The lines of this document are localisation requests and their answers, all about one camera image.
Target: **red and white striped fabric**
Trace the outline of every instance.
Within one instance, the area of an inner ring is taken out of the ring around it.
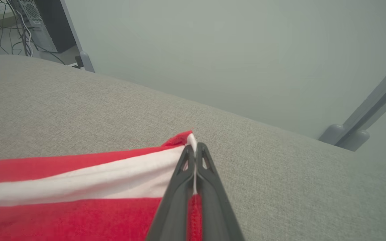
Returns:
[[[0,240],[144,240],[191,131],[160,147],[0,160]],[[201,240],[201,202],[189,202]]]

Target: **gray textured surface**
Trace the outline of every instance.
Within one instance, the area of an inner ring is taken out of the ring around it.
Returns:
[[[248,240],[386,240],[386,173],[353,152],[130,82],[0,56],[0,159],[156,146],[191,128]]]

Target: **gray floor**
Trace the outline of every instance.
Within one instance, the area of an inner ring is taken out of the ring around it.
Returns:
[[[11,34],[9,34],[9,31],[10,29],[4,29],[3,31],[3,37],[1,39],[1,46],[7,51],[9,52],[9,54],[11,54],[11,46],[12,44],[15,44],[17,42],[19,42],[20,40],[17,38],[17,31],[15,29],[12,29],[11,31]],[[22,51],[20,51],[20,49],[23,49],[23,46],[22,44],[18,44],[14,47],[14,55],[25,55],[25,53]],[[4,50],[0,47],[0,55],[6,55],[7,53],[4,52]],[[63,52],[63,53],[54,53],[54,55],[58,56],[58,58],[60,58],[62,61],[64,61],[65,64],[73,64],[75,63],[75,56],[79,56],[80,55],[80,52],[78,51],[78,48],[77,46],[73,46],[72,48],[68,49],[67,51]],[[47,52],[43,52],[43,51],[37,51],[35,48],[34,48],[34,53],[33,53],[33,57],[34,58],[40,58],[40,59],[45,59],[45,60],[49,60],[49,61],[54,61],[54,62],[58,62],[60,63],[60,61],[55,58],[54,56],[52,56],[51,54],[47,53]]]

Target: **perforated metal vent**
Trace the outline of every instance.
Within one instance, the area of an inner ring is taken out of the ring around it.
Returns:
[[[26,13],[29,21],[42,21],[34,0],[20,0],[23,11]]]

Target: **computer case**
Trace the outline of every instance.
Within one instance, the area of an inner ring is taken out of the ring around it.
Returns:
[[[64,52],[75,39],[60,0],[17,0],[29,23],[32,40],[49,52]]]

